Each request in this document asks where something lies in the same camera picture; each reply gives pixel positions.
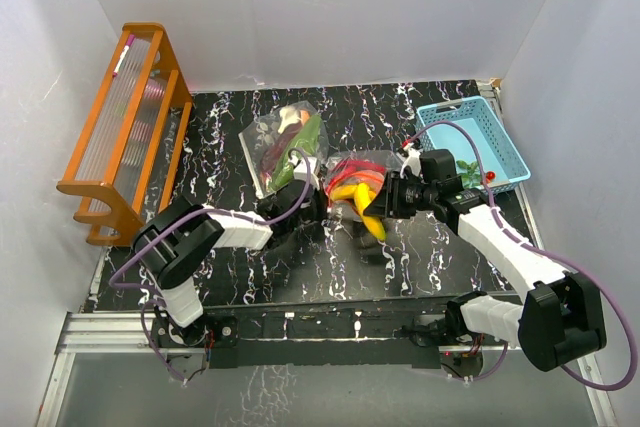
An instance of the gray floor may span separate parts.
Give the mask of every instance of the gray floor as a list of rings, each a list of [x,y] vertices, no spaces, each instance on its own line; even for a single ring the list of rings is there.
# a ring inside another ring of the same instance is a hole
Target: gray floor
[[[58,426],[597,425],[580,384],[535,370],[519,351],[469,387],[441,375],[256,367],[207,371],[182,388],[152,355],[78,354]]]

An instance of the marker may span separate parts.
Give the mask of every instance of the marker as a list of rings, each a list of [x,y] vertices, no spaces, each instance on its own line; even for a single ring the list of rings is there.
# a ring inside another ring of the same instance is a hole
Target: marker
[[[120,65],[122,65],[122,61],[124,60],[124,56],[127,55],[127,51],[129,50],[129,47],[131,47],[131,44],[133,44],[133,41],[135,39],[136,39],[135,35],[133,35],[133,34],[129,35],[129,38],[127,39],[127,43],[124,44],[124,49],[122,49],[122,53],[120,54],[120,59],[118,60],[118,64],[116,65],[116,68],[113,69],[113,77],[118,75],[118,70],[120,70]]]

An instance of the orange wooden frame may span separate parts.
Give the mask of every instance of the orange wooden frame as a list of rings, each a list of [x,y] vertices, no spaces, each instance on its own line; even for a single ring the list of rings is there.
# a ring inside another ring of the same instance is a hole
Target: orange wooden frame
[[[89,180],[77,180],[76,176],[82,163],[82,159],[87,150],[87,146],[91,140],[100,112],[102,111],[104,102],[109,93],[111,82],[113,80],[113,71],[120,59],[120,54],[127,42],[129,36],[133,34],[136,38],[145,39],[150,42],[149,50],[142,64],[141,73],[127,105],[122,127],[118,133],[117,139],[112,147],[109,161],[105,172],[100,178]],[[129,205],[125,199],[118,193],[114,187],[116,176],[122,162],[122,156],[127,145],[131,130],[136,118],[136,113],[140,107],[140,102],[144,95],[144,90],[151,76],[151,72],[168,73],[167,87],[162,98],[160,110],[156,123],[153,127],[149,147],[142,164],[142,171],[138,179],[134,199]],[[187,89],[178,61],[171,48],[171,43],[164,27],[154,23],[127,23],[122,27],[122,35],[116,49],[111,57],[111,62],[107,67],[107,71],[102,79],[102,84],[93,102],[93,107],[89,112],[87,121],[80,133],[80,137],[76,147],[71,155],[71,160],[67,166],[67,170],[56,186],[56,188],[65,194],[78,195],[82,197],[78,211],[73,218],[82,223],[90,224],[91,229],[87,237],[87,242],[94,245],[130,245],[135,233],[144,224],[140,217],[140,211],[143,207],[144,197],[151,178],[151,171],[158,152],[160,142],[163,141],[162,133],[169,116],[171,107],[181,107],[182,114],[180,125],[176,134],[175,146],[168,166],[167,177],[165,180],[162,197],[158,211],[163,210],[171,199],[173,190],[173,182],[175,180],[176,171],[180,163],[180,154],[182,152],[182,142],[186,135],[187,124],[189,122],[189,114],[193,100]],[[99,200],[105,203],[109,210],[106,212],[90,212],[89,206],[93,200]],[[110,227],[115,229],[114,235],[101,235],[102,227]]]

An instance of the plastic basket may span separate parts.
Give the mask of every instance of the plastic basket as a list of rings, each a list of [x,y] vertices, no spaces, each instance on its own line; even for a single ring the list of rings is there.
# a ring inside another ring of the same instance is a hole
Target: plastic basket
[[[494,193],[513,190],[531,177],[522,156],[483,97],[427,105],[419,107],[417,113],[417,129],[439,120],[449,120],[469,133],[478,147],[485,171],[496,174],[489,184]],[[475,160],[467,139],[451,126],[436,125],[422,134],[420,141],[424,150],[448,149],[456,160],[467,163]]]

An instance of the marble surface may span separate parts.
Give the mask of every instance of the marble surface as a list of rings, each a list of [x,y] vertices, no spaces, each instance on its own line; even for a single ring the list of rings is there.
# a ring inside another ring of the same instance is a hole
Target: marble surface
[[[252,210],[256,196],[238,134],[275,107],[311,102],[322,115],[333,153],[397,149],[415,122],[417,107],[472,95],[478,95],[473,81],[197,94],[174,195],[220,208]],[[500,194],[497,200],[507,220],[527,235],[515,194]],[[354,227],[327,220],[269,252],[212,251],[195,274],[200,298],[207,306],[457,295],[473,289],[510,288],[481,254],[431,215],[389,222],[384,243],[363,242]],[[139,308],[147,293],[116,292],[107,285],[129,255],[128,249],[107,253],[97,300],[88,301],[85,311]],[[142,268],[131,269],[125,279],[149,283]]]

